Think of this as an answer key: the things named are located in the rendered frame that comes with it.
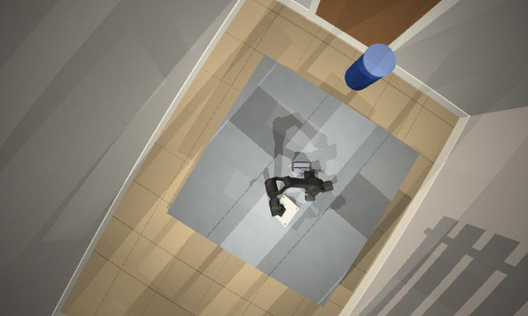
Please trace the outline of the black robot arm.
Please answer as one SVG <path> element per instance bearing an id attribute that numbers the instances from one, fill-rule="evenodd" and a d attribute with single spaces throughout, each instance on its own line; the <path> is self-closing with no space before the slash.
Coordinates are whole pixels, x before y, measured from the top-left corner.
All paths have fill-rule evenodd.
<path id="1" fill-rule="evenodd" d="M 276 181 L 283 181 L 284 187 L 278 191 L 277 183 Z M 290 176 L 285 177 L 273 177 L 271 179 L 267 179 L 265 181 L 266 186 L 266 192 L 268 197 L 270 198 L 270 211 L 272 216 L 279 215 L 280 217 L 283 216 L 285 213 L 285 207 L 280 204 L 279 198 L 277 199 L 277 196 L 280 194 L 283 194 L 288 188 L 303 188 L 307 189 L 308 196 L 311 195 L 318 195 L 319 193 L 324 193 L 329 190 L 333 190 L 333 183 L 331 181 L 323 182 L 321 179 L 317 177 L 311 177 L 309 179 L 299 179 L 299 178 L 292 178 Z"/>

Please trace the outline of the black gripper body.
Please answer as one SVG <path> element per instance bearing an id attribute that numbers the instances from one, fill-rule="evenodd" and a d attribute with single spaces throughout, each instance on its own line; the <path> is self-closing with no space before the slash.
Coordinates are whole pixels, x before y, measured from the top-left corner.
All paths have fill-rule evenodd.
<path id="1" fill-rule="evenodd" d="M 315 177 L 315 173 L 313 171 L 304 172 L 304 178 L 309 179 L 311 177 Z M 305 201 L 314 201 L 314 200 L 315 200 L 314 195 L 311 195 L 311 196 L 305 195 Z"/>

